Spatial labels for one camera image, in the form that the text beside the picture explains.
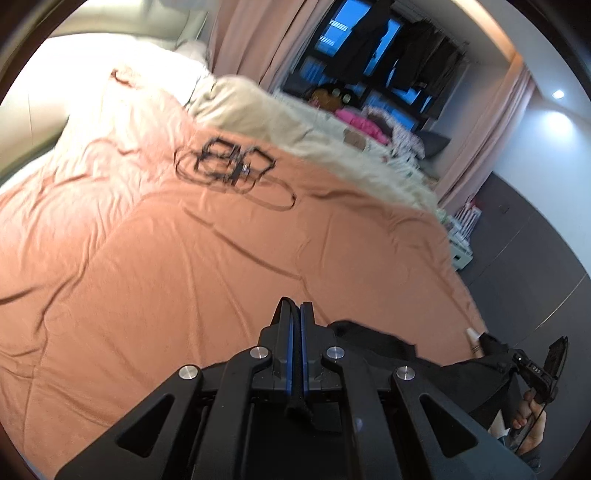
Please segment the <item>person right hand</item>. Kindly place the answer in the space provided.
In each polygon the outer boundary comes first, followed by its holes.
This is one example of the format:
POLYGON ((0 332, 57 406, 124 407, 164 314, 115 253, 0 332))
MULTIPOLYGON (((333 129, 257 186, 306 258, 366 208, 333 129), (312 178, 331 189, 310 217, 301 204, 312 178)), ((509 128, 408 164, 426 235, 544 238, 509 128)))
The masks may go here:
POLYGON ((520 434, 523 434, 523 437, 517 441, 514 450, 520 457, 534 451, 544 440, 547 412, 545 411, 545 405, 535 400, 535 394, 536 391, 532 389, 524 394, 513 414, 509 428, 505 427, 501 412, 498 412, 492 426, 489 428, 489 433, 496 439, 506 439, 510 429, 518 430, 520 434))

